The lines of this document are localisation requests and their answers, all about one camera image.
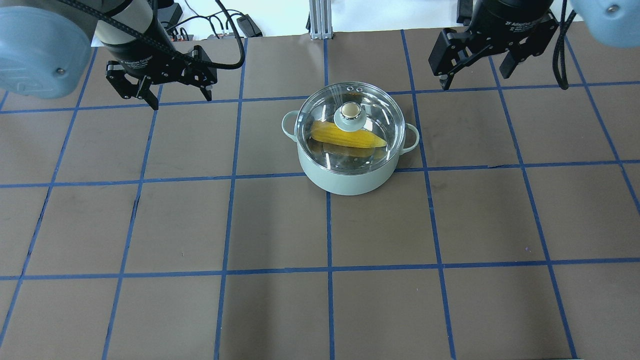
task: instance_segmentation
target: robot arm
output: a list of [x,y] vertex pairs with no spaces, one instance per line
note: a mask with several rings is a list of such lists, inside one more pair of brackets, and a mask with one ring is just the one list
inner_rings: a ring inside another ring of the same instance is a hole
[[[639,46],[640,1],[616,2],[578,0],[573,5],[598,41],[617,47]],[[429,56],[431,70],[440,77],[443,90],[449,89],[458,71],[484,56],[508,52],[500,65],[500,73],[506,79],[529,56],[544,53],[559,27],[549,10],[552,3],[553,0],[478,0],[471,16],[472,0],[459,0],[458,22],[465,22],[468,28],[462,33],[443,29]],[[563,41],[558,46],[563,48]],[[558,82],[566,88],[562,79]]]
[[0,40],[0,86],[42,98],[65,96],[77,86],[94,30],[115,58],[106,64],[109,83],[123,99],[143,99],[155,110],[151,85],[197,86],[210,101],[217,69],[244,62],[239,38],[241,59],[235,64],[211,62],[198,45],[178,53],[147,0],[0,0],[0,22],[12,32]]

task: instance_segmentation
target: corn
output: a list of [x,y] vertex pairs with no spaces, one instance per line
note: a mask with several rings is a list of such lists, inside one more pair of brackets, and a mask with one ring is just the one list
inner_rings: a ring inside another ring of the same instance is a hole
[[318,142],[334,145],[371,149],[387,146],[387,142],[374,133],[360,129],[353,132],[341,130],[333,122],[314,121],[311,124],[311,138]]

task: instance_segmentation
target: pot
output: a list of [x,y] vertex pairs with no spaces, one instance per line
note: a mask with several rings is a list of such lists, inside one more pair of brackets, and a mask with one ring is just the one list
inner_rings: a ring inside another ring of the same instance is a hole
[[[287,131],[291,126],[293,133]],[[404,147],[406,129],[415,133],[409,147]],[[414,150],[420,140],[418,129],[404,123],[389,94],[359,82],[318,90],[299,111],[284,116],[282,131],[298,144],[307,177],[338,195],[359,195],[382,185],[400,155]]]

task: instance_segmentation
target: blue tape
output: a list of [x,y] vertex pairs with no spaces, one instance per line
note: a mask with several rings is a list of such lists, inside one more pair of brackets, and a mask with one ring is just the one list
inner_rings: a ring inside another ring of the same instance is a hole
[[124,109],[124,108],[147,108],[147,104],[122,104],[122,105],[98,105],[98,106],[83,106],[78,110],[108,110],[108,109]]
[[388,91],[387,94],[389,95],[411,95],[413,94],[413,91],[411,90],[405,90],[405,91]]
[[62,186],[110,186],[110,185],[129,185],[137,184],[138,180],[122,180],[122,181],[86,181],[77,183],[54,183],[55,187]]
[[530,89],[555,89],[557,84],[553,85],[515,85],[515,86],[500,86],[503,90],[530,90]]
[[[469,91],[490,91],[496,90],[495,87],[479,87],[479,88],[454,88],[448,89],[446,92],[469,92]],[[416,90],[414,91],[416,94],[435,94],[440,92],[445,92],[442,89],[431,89],[431,90]]]
[[[248,51],[249,39],[244,40],[244,53]],[[238,147],[240,144],[240,123],[242,119],[242,103],[244,94],[244,73],[246,70],[246,61],[242,65],[242,73],[240,75],[240,90],[238,91],[238,111],[236,117],[236,142],[234,144],[234,161],[231,172],[231,187],[229,188],[229,206],[227,209],[227,230],[225,232],[225,250],[222,257],[222,276],[220,279],[220,297],[218,298],[218,319],[216,321],[216,337],[214,340],[213,356],[217,360],[220,357],[220,339],[222,335],[222,316],[225,305],[225,288],[227,286],[227,267],[229,261],[229,244],[231,241],[231,225],[232,215],[234,212],[234,195],[236,192],[236,171],[238,161]]]
[[58,176],[58,170],[60,169],[60,164],[62,163],[62,157],[64,157],[65,150],[67,149],[67,144],[69,143],[71,130],[73,129],[74,123],[76,122],[77,108],[80,106],[80,102],[82,101],[82,96],[84,95],[84,91],[86,90],[86,84],[89,80],[89,73],[91,72],[93,63],[95,62],[96,54],[97,54],[97,49],[93,51],[93,56],[91,57],[89,68],[84,77],[82,89],[80,89],[80,95],[78,96],[78,100],[76,102],[76,109],[74,110],[74,113],[71,116],[71,120],[69,121],[67,133],[62,143],[62,148],[60,149],[60,155],[58,155],[58,160],[56,162],[56,168],[53,170],[53,175],[51,176],[51,183],[49,184],[49,188],[47,189],[47,195],[45,196],[44,203],[42,204],[42,210],[40,211],[40,216],[38,217],[35,230],[33,231],[33,236],[31,237],[31,242],[29,243],[29,250],[27,251],[27,256],[24,260],[24,263],[22,264],[22,272],[20,273],[18,283],[15,286],[15,291],[13,292],[11,304],[9,305],[9,310],[7,311],[6,318],[4,319],[2,332],[0,332],[0,347],[2,347],[4,337],[6,336],[6,330],[9,326],[9,321],[11,321],[11,315],[13,314],[13,309],[15,308],[15,302],[18,299],[18,294],[20,293],[20,288],[22,287],[23,278],[26,274],[27,267],[29,266],[29,261],[31,260],[31,254],[33,253],[33,248],[35,246],[36,239],[38,238],[38,234],[40,233],[40,226],[42,226],[42,219],[44,217],[45,211],[47,210],[49,199],[51,198],[51,191],[53,190],[53,184],[56,182],[56,177]]
[[567,163],[530,163],[523,164],[526,168],[531,167],[582,167],[590,165],[617,165],[617,161],[572,161]]
[[[596,259],[564,259],[551,260],[553,265],[583,265],[583,264],[623,264],[640,263],[640,258],[596,258]],[[202,270],[185,272],[132,272],[124,274],[54,274],[54,275],[25,275],[23,280],[68,280],[68,279],[124,279],[146,277],[189,277],[213,275],[255,275],[255,274],[295,274],[314,272],[364,272],[364,271],[394,271],[394,270],[434,270],[439,268],[505,268],[518,266],[544,266],[546,260],[534,261],[496,261],[485,263],[443,263],[439,264],[402,264],[402,265],[351,265],[351,266],[314,266],[306,268],[261,268],[246,270]],[[19,275],[0,276],[0,281],[15,281]]]
[[[573,60],[576,61],[576,57],[573,54],[572,55]],[[618,81],[618,82],[609,82],[609,83],[582,83],[582,84],[576,84],[576,86],[582,86],[582,85],[587,85],[587,86],[620,86],[620,85],[640,85],[640,81]]]
[[[329,47],[327,39],[323,39],[324,85],[329,85]],[[333,250],[331,230],[331,193],[326,192],[326,264],[327,294],[329,316],[329,360],[335,359],[335,329],[333,326]]]
[[282,100],[306,100],[308,96],[278,96],[278,97],[253,97],[249,99],[243,99],[243,102],[255,102],[255,101],[282,101]]
[[270,177],[305,176],[304,172],[284,172],[279,174],[236,175],[236,179],[268,179]]
[[[162,96],[163,86],[160,85],[158,90],[158,99]],[[111,306],[111,316],[109,317],[109,326],[107,327],[107,336],[104,339],[104,348],[102,349],[102,360],[107,359],[109,353],[109,345],[111,344],[111,334],[113,333],[113,323],[115,321],[116,312],[118,311],[118,303],[120,301],[120,291],[122,290],[122,279],[124,270],[127,266],[127,258],[129,257],[129,247],[131,246],[131,236],[133,235],[133,227],[136,222],[136,214],[138,212],[138,204],[140,203],[140,196],[142,195],[143,180],[145,178],[145,171],[147,169],[147,160],[149,157],[149,150],[151,149],[151,140],[153,139],[154,129],[156,127],[156,118],[158,111],[154,110],[153,117],[151,118],[151,125],[149,126],[149,134],[147,136],[147,146],[145,147],[145,155],[142,159],[142,166],[140,167],[140,178],[138,179],[138,190],[136,192],[136,200],[133,202],[133,208],[131,209],[131,219],[129,221],[129,228],[127,230],[127,239],[125,241],[124,251],[122,252],[122,262],[120,263],[120,273],[118,276],[118,284],[116,285],[116,293],[113,297],[113,305]]]
[[600,110],[598,109],[598,106],[596,105],[596,102],[593,98],[593,95],[591,95],[591,90],[589,89],[589,85],[587,85],[587,81],[584,77],[584,74],[582,73],[582,69],[580,68],[580,64],[578,63],[578,59],[575,56],[575,53],[573,52],[573,48],[571,47],[571,43],[569,41],[569,39],[566,39],[566,46],[569,49],[569,53],[571,54],[571,57],[573,58],[573,62],[575,63],[575,67],[578,70],[578,75],[580,75],[580,79],[582,80],[582,84],[584,85],[584,89],[587,92],[587,96],[589,97],[589,102],[591,103],[591,106],[593,107],[593,112],[596,114],[596,118],[598,119],[598,122],[600,123],[600,127],[602,128],[602,132],[604,133],[605,137],[607,138],[607,142],[609,142],[609,146],[611,147],[611,152],[613,152],[613,156],[616,158],[616,162],[617,164],[620,166],[620,170],[622,171],[622,177],[625,180],[625,183],[627,184],[627,189],[629,190],[629,194],[631,195],[631,198],[634,201],[634,204],[636,205],[636,211],[638,212],[638,214],[640,214],[640,200],[638,200],[638,196],[636,195],[636,191],[634,190],[633,185],[631,184],[631,180],[629,179],[629,176],[627,175],[627,170],[625,169],[625,166],[623,164],[623,162],[620,160],[620,155],[618,154],[618,150],[616,150],[616,146],[613,144],[613,139],[611,138],[611,135],[609,134],[609,131],[607,130],[607,126],[604,123],[604,120],[602,119],[602,116],[600,114]]
[[533,217],[536,222],[536,227],[538,229],[538,235],[540,237],[540,243],[542,245],[542,251],[545,255],[545,263],[547,264],[547,268],[549,271],[549,277],[551,279],[551,285],[554,289],[554,295],[556,296],[556,302],[558,306],[558,310],[560,312],[560,317],[562,319],[564,334],[567,339],[567,343],[569,345],[569,349],[571,350],[572,357],[577,357],[575,351],[575,345],[573,344],[573,338],[571,335],[571,329],[569,328],[569,323],[566,319],[566,314],[564,312],[564,305],[562,301],[562,297],[560,296],[560,290],[558,288],[558,284],[556,281],[556,273],[554,272],[553,264],[551,263],[551,257],[549,255],[549,250],[547,248],[547,241],[545,239],[545,234],[542,230],[542,223],[540,222],[540,216],[538,214],[538,208],[536,206],[536,201],[533,198],[533,191],[531,190],[531,184],[529,182],[529,176],[527,175],[527,169],[524,166],[524,161],[522,160],[522,153],[520,152],[520,146],[518,146],[518,138],[516,137],[515,130],[513,128],[513,123],[511,122],[511,115],[509,115],[509,110],[507,109],[507,103],[504,99],[504,94],[502,93],[502,87],[500,85],[500,79],[498,78],[498,73],[495,70],[495,65],[493,64],[493,58],[489,56],[489,64],[491,65],[491,70],[493,72],[493,78],[498,87],[498,94],[500,95],[500,102],[502,103],[502,109],[504,110],[504,116],[506,117],[507,124],[509,126],[509,132],[511,133],[511,138],[513,139],[513,146],[516,150],[516,154],[518,156],[518,162],[520,164],[520,168],[522,171],[522,177],[524,179],[525,187],[527,188],[527,195],[529,196],[529,202],[531,203],[531,209],[533,210]]
[[329,359],[335,359],[335,330],[333,326],[333,249],[331,222],[331,193],[326,192],[326,264],[327,264],[327,294],[329,315]]
[[323,58],[324,58],[324,85],[329,85],[329,45],[327,39],[323,39]]
[[218,99],[218,100],[195,100],[195,101],[173,101],[162,102],[160,106],[176,106],[176,105],[196,105],[196,104],[221,104],[224,102],[238,102],[237,99]]
[[[404,30],[400,30],[402,36],[402,43],[404,48],[404,57],[406,60],[407,71],[409,72],[409,84],[411,85],[412,100],[413,100],[413,114],[415,116],[416,128],[418,134],[420,134],[420,156],[422,158],[422,167],[424,168],[424,184],[427,190],[427,200],[429,203],[429,216],[431,218],[431,231],[433,233],[433,245],[436,253],[436,260],[438,262],[438,278],[440,280],[440,294],[442,296],[442,309],[444,310],[445,325],[447,327],[447,338],[449,340],[449,353],[452,360],[456,360],[456,346],[453,338],[453,329],[451,326],[451,312],[449,311],[449,298],[447,296],[447,285],[444,277],[444,271],[442,268],[442,256],[440,254],[440,240],[438,239],[438,227],[436,224],[436,215],[433,209],[433,198],[431,196],[431,181],[429,180],[429,166],[427,164],[426,153],[424,150],[424,137],[422,135],[422,127],[420,125],[420,113],[418,111],[418,102],[415,90],[415,80],[413,78],[413,69],[411,66],[411,57],[409,56],[409,47],[406,43],[406,36]],[[428,92],[442,92],[442,90],[428,91]]]
[[56,111],[74,111],[75,108],[55,108],[55,109],[26,109],[26,110],[6,110],[0,114],[21,114],[21,113],[53,113]]
[[180,181],[207,181],[207,180],[229,180],[231,176],[193,176],[193,177],[163,177],[144,179],[144,183],[176,183]]
[[0,184],[0,189],[11,188],[46,188],[50,183],[33,183],[33,184]]
[[9,92],[5,91],[4,96],[2,96],[2,102],[0,102],[0,110],[4,107],[4,103],[6,102],[6,98],[9,97]]

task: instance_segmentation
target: black cable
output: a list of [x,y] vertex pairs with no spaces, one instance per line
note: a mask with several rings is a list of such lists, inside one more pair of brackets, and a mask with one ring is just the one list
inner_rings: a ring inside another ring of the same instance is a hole
[[216,31],[216,27],[213,26],[213,22],[211,22],[211,18],[207,17],[207,21],[209,21],[209,26],[211,27],[211,31],[213,31],[213,35],[216,35],[216,38],[220,38],[218,32]]
[[189,41],[189,34],[187,34],[187,31],[184,28],[180,28],[180,36],[183,41]]
[[566,0],[562,3],[562,12],[560,14],[560,33],[558,34],[558,39],[556,41],[556,47],[554,48],[554,58],[552,68],[554,71],[554,76],[556,77],[556,81],[558,86],[561,89],[566,90],[569,88],[569,81],[566,78],[566,63],[564,60],[564,37],[566,36],[573,19],[577,15],[575,11],[571,11],[569,17],[565,20],[564,16],[566,15]]
[[223,29],[224,29],[224,27],[222,26],[222,20],[220,20],[220,18],[219,18],[219,17],[217,17],[217,16],[215,16],[215,15],[209,15],[209,16],[208,16],[209,21],[211,21],[211,18],[212,18],[212,17],[215,17],[215,18],[216,18],[216,20],[220,23],[220,30],[223,30]]
[[244,14],[243,13],[233,13],[233,14],[231,14],[231,18],[227,19],[227,21],[225,22],[225,28],[227,30],[229,30],[229,21],[233,21],[233,17],[234,16],[244,16]]
[[189,5],[189,1],[184,0],[184,4],[186,4],[186,5],[187,5],[187,7],[189,8],[189,10],[191,10],[191,12],[193,12],[193,13],[194,13],[194,14],[196,14],[196,15],[200,15],[199,13],[197,13],[197,12],[196,12],[192,7],[191,7],[191,5]]
[[[109,24],[122,32],[127,33],[128,35],[131,35],[132,37],[140,40],[144,44],[149,45],[150,47],[153,47],[158,51],[162,51],[168,56],[173,56],[174,58],[180,59],[182,61],[186,61],[193,65],[200,65],[203,67],[214,67],[217,69],[233,70],[233,69],[239,69],[240,67],[242,67],[242,64],[244,63],[244,47],[242,44],[242,40],[240,40],[240,37],[237,34],[236,25],[233,22],[231,23],[231,27],[236,33],[236,41],[238,43],[238,48],[240,50],[240,60],[237,63],[233,63],[233,64],[214,63],[211,61],[199,60],[194,57],[182,54],[174,49],[171,49],[170,47],[158,42],[157,40],[151,38],[150,36],[140,33],[139,31],[136,31],[135,29],[132,29],[125,24],[122,24],[120,21],[117,21],[105,15],[104,13],[92,8],[91,6],[87,6],[76,0],[57,0],[57,1],[66,5],[69,5],[75,9],[81,10],[82,12],[87,13],[98,20],[101,20],[106,24]],[[229,19],[230,15],[227,9],[225,8],[225,6],[222,5],[220,0],[215,0],[215,1],[216,1],[216,4],[218,4],[218,6],[220,6],[220,8],[222,9],[222,12],[225,14],[225,16]]]
[[179,23],[177,23],[176,25],[172,25],[172,26],[170,26],[169,28],[166,28],[165,30],[167,30],[167,31],[171,31],[171,30],[173,30],[173,29],[177,28],[178,26],[180,26],[180,25],[184,24],[185,22],[191,21],[191,20],[193,20],[193,19],[205,19],[205,20],[209,20],[209,18],[208,18],[208,17],[206,17],[206,16],[202,16],[202,15],[194,15],[194,16],[192,16],[192,17],[188,17],[187,19],[184,19],[184,20],[180,21],[180,22],[179,22]]

